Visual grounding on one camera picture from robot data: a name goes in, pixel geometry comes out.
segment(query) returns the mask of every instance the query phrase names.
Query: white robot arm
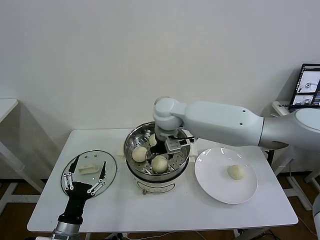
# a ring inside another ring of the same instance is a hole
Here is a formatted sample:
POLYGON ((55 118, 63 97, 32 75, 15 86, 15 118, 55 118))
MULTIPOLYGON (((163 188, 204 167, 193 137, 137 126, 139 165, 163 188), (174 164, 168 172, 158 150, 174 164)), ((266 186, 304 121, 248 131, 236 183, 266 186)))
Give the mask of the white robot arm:
POLYGON ((197 138, 231 146, 281 149, 288 145, 320 150, 320 110, 305 108, 283 117, 261 117, 250 110, 227 104, 199 101, 181 103, 169 97, 155 102, 153 118, 158 139, 168 152, 178 128, 197 138))

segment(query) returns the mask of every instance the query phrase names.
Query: floor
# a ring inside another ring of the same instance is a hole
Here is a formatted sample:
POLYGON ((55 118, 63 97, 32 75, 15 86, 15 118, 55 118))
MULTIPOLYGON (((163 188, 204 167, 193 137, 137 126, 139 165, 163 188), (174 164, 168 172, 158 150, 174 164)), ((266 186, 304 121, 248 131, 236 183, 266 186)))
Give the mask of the floor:
MULTIPOLYGON (((304 176, 296 175, 296 180, 304 190, 305 194, 309 198, 310 202, 313 203, 317 191, 310 183, 304 182, 304 176)), ((279 176, 278 180, 283 188, 289 188, 290 185, 284 176, 279 176)), ((8 183, 4 183, 0 187, 0 197, 4 194, 8 187, 8 183)), ((33 189, 27 183, 19 183, 16 188, 15 194, 39 194, 35 189, 33 189)), ((306 211, 297 197, 290 197, 289 201, 293 206, 296 214, 311 228, 313 232, 316 232, 312 212, 306 211)), ((0 234, 1 240, 24 240, 28 237, 49 237, 49 233, 34 233, 27 230, 27 223, 29 218, 35 208, 36 204, 33 203, 9 203, 4 209, 2 215, 0 216, 0 234)), ((284 226, 284 227, 274 227, 271 229, 272 232, 279 237, 281 240, 316 240, 317 237, 312 235, 308 229, 299 221, 298 224, 294 226, 284 226)), ((217 231, 203 231, 201 232, 207 240, 232 240, 234 234, 232 230, 217 230, 217 231)), ((161 233, 132 233, 130 234, 131 239, 139 239, 150 236, 161 235, 161 233)), ((91 240, 102 240, 108 233, 104 234, 92 234, 91 240)), ((201 240, 202 237, 195 232, 175 232, 168 234, 163 237, 155 238, 157 240, 201 240)), ((265 235, 259 238, 261 240, 274 240, 271 235, 265 235)))

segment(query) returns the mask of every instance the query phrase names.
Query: white plate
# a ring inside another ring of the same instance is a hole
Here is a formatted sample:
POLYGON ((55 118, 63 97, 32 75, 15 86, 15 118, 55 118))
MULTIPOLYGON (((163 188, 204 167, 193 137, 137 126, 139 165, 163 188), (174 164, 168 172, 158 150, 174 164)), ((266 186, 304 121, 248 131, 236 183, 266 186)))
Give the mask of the white plate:
POLYGON ((236 151, 215 147, 202 152, 196 159, 194 171, 203 190, 216 200, 226 204, 241 204, 253 197, 258 188, 255 170, 236 151), (245 177, 234 180, 228 167, 243 165, 245 177))

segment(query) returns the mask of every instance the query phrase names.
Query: white wall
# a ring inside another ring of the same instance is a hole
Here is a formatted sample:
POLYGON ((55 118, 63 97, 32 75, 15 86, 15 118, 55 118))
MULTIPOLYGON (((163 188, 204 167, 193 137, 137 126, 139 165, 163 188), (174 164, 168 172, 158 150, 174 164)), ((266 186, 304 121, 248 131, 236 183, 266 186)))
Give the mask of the white wall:
POLYGON ((259 114, 290 95, 283 87, 301 63, 320 62, 319 9, 317 0, 2 0, 0 98, 22 102, 59 148, 71 129, 151 120, 162 95, 259 114))

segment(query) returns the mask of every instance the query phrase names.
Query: cable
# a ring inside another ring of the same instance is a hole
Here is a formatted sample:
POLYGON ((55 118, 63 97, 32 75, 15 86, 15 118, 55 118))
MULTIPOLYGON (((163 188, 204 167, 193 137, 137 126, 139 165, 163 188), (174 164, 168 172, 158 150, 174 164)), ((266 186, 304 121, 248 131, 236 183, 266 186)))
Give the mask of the cable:
MULTIPOLYGON (((296 185, 301 192, 303 192, 303 190, 301 189, 301 187, 295 183, 295 181, 293 181, 292 179, 292 176, 291 176, 291 162, 293 161, 293 159, 289 162, 289 175, 290 175, 290 178, 292 180, 292 182, 294 183, 294 185, 296 185)), ((303 225, 309 230, 310 233, 312 233, 314 236, 317 236, 316 233, 314 233, 313 231, 311 231, 311 229, 308 227, 308 225, 297 215, 298 219, 303 223, 303 225)))
MULTIPOLYGON (((267 236, 267 235, 273 236, 271 233, 261 233, 259 236, 256 236, 256 237, 252 238, 251 240, 257 240, 257 239, 262 238, 262 237, 267 236)), ((277 239, 277 236, 273 236, 273 238, 274 238, 275 240, 279 240, 279 239, 280 239, 280 238, 277 239)))
POLYGON ((276 236, 276 235, 274 234, 274 232, 271 231, 271 229, 269 229, 269 231, 270 231, 271 235, 274 237, 275 240, 281 240, 280 237, 276 236))
POLYGON ((309 230, 310 233, 312 233, 314 236, 318 236, 316 233, 311 231, 311 229, 308 227, 308 225, 297 215, 298 219, 305 225, 305 227, 309 230))
POLYGON ((129 240, 143 240, 143 239, 153 239, 153 238, 161 238, 165 235, 168 235, 168 234, 173 234, 173 233, 176 233, 176 231, 171 231, 171 232, 167 232, 165 234, 162 234, 162 235, 159 235, 159 236, 147 236, 147 237, 143 237, 143 238, 136 238, 136 239, 132 239, 132 238, 129 238, 128 236, 126 236, 127 239, 129 240))
POLYGON ((199 234, 204 240, 207 240, 200 232, 195 231, 197 234, 199 234))
MULTIPOLYGON (((198 232, 198 231, 195 231, 195 232, 197 234, 199 234, 200 237, 202 237, 204 240, 207 240, 200 232, 198 232)), ((137 239, 132 239, 132 238, 129 238, 128 236, 126 236, 126 238, 129 239, 129 240, 144 240, 144 239, 152 239, 152 238, 161 238, 161 237, 163 237, 165 235, 173 234, 173 233, 176 233, 176 231, 167 232, 167 233, 159 235, 159 236, 148 236, 148 237, 137 238, 137 239)))

